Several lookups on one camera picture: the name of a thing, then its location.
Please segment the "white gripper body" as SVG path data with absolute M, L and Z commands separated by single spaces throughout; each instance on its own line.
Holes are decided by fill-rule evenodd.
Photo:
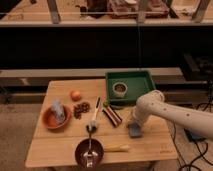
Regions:
M 138 126 L 142 126 L 144 124 L 143 116 L 133 108 L 128 117 L 127 125 L 137 124 Z

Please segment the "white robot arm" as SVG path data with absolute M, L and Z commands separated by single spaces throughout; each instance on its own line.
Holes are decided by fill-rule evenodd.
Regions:
M 142 126 L 150 115 L 164 118 L 199 136 L 213 140 L 213 113 L 168 104 L 159 90 L 150 91 L 136 100 L 129 122 Z

